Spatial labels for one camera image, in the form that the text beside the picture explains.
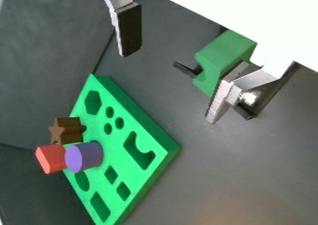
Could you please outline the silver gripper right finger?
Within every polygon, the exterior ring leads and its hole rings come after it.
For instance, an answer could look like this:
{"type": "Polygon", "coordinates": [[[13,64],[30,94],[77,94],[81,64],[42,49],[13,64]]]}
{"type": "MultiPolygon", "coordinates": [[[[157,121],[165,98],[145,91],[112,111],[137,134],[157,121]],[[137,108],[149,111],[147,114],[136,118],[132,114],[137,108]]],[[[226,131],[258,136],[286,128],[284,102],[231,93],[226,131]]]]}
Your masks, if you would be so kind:
{"type": "Polygon", "coordinates": [[[230,108],[246,120],[255,118],[298,67],[298,64],[292,64],[282,77],[276,79],[252,63],[239,62],[219,81],[204,114],[207,122],[216,124],[230,108]]]}

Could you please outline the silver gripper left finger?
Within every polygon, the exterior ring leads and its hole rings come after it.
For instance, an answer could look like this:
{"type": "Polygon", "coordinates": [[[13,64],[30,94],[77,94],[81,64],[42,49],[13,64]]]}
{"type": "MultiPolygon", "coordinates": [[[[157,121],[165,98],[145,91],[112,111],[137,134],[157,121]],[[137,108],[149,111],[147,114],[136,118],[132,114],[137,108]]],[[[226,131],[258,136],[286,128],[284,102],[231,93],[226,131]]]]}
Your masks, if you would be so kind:
{"type": "Polygon", "coordinates": [[[141,6],[133,0],[104,0],[109,8],[119,55],[125,58],[141,47],[141,6]]]}

